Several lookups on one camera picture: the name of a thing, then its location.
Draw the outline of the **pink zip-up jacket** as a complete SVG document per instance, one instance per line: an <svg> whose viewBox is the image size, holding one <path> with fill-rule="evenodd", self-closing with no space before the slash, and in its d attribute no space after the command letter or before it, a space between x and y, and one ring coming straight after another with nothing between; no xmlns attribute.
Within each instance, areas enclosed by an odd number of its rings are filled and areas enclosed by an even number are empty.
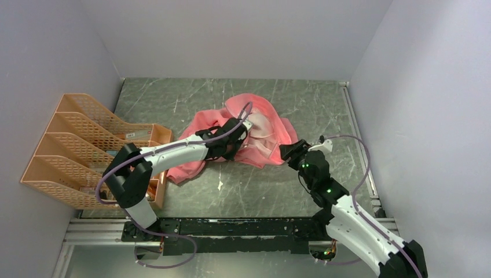
<svg viewBox="0 0 491 278"><path fill-rule="evenodd" d="M260 169L266 165L283 164L279 146L297 142L298 136L291 122L281 118L267 99L256 94L239 94L227 99L223 108L197 112L179 139L187 138L199 130L223 126L229 118L237 117L248 102L252 102L252 111L247 117L252 128L234 161Z"/></svg>

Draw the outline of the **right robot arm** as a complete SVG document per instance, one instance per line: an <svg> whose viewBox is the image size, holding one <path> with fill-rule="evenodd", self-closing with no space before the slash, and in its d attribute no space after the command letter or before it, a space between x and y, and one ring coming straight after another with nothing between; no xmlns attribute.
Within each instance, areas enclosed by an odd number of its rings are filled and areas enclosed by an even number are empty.
<svg viewBox="0 0 491 278"><path fill-rule="evenodd" d="M281 159L296 170L313 201L320 207L312 231L320 240L336 240L365 262L377 277L428 277L422 246L397 236L367 213L353 193L330 172L328 140L310 145L300 140L280 145Z"/></svg>

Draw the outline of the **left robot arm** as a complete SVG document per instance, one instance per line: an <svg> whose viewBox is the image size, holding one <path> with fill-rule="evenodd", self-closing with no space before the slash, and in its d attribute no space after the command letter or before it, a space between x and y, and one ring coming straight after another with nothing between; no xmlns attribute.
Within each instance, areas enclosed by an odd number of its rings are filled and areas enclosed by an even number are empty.
<svg viewBox="0 0 491 278"><path fill-rule="evenodd" d="M168 144L143 148L126 144L97 185L109 188L115 204L135 222L144 240L154 240L159 236L160 224L146 198L150 179L189 162L233 160L252 126L247 119L230 118L223 126L200 130Z"/></svg>

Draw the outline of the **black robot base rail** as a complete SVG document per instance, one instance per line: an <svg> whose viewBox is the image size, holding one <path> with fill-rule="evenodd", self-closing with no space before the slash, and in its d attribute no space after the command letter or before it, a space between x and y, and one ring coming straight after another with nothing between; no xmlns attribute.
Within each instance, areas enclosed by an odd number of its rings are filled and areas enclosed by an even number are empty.
<svg viewBox="0 0 491 278"><path fill-rule="evenodd" d="M275 252L310 254L328 247L331 238L311 217L160 218L160 226L143 232L124 223L121 241L153 247L162 255Z"/></svg>

